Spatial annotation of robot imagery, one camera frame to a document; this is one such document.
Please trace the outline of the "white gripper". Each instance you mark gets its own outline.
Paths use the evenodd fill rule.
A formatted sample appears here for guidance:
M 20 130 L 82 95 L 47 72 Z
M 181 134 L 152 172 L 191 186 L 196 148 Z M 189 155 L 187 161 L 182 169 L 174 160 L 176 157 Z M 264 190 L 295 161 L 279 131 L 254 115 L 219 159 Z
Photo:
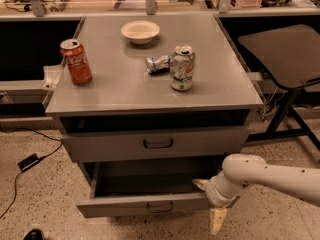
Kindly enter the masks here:
M 209 202 L 218 207 L 209 211 L 210 231 L 215 236 L 220 232 L 227 215 L 227 209 L 222 207 L 228 207 L 242 193 L 244 185 L 241 181 L 229 179 L 223 172 L 219 172 L 209 180 L 193 179 L 192 183 L 200 190 L 205 190 Z

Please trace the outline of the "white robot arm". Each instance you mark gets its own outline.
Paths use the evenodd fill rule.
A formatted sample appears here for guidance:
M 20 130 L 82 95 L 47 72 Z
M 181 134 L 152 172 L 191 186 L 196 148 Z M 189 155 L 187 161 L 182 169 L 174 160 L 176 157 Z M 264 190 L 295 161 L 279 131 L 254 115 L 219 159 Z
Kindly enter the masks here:
M 210 179 L 193 179 L 205 192 L 210 208 L 213 236 L 221 230 L 227 208 L 251 185 L 263 185 L 278 192 L 320 206 L 320 169 L 268 164 L 257 155 L 231 154 L 222 170 Z

